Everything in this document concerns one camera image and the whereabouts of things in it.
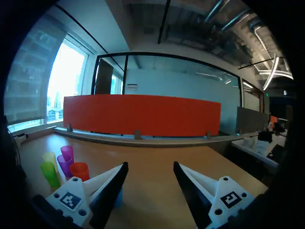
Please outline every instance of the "orange divider panel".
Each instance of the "orange divider panel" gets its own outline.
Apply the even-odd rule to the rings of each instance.
[[[273,128],[274,123],[278,122],[278,118],[275,116],[270,116],[271,127]]]
[[[154,95],[81,95],[64,98],[64,126],[111,134],[218,135],[221,104]]]

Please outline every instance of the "orange plastic cup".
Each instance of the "orange plastic cup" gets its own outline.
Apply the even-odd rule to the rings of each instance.
[[[76,176],[76,177],[82,179],[83,182],[90,179],[89,168],[86,163],[75,162],[70,165],[70,171],[73,176]]]

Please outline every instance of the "wooden table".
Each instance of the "wooden table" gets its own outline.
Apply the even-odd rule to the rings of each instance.
[[[104,145],[50,134],[21,146],[21,164],[27,174],[31,195],[49,196],[43,177],[42,154],[61,154],[60,147],[71,145],[75,161],[89,165],[90,177],[97,176],[127,161],[129,172],[124,182],[124,204],[113,209],[106,228],[183,228],[194,229],[194,219],[173,172],[178,161],[213,179],[228,175],[253,196],[267,187],[209,147],[141,148]],[[60,169],[61,183],[66,178]]]

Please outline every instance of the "window blind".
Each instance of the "window blind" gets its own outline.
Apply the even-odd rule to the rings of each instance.
[[[23,40],[6,83],[8,125],[46,118],[50,73],[65,36],[65,31],[42,17]]]

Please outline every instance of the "green plastic cup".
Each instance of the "green plastic cup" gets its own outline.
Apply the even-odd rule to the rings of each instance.
[[[40,168],[43,175],[52,187],[56,188],[60,186],[60,182],[57,178],[55,167],[52,162],[44,162],[41,164]]]
[[[52,162],[54,167],[55,167],[55,171],[58,172],[55,153],[46,152],[42,156],[43,156],[43,159],[44,159],[45,162]]]

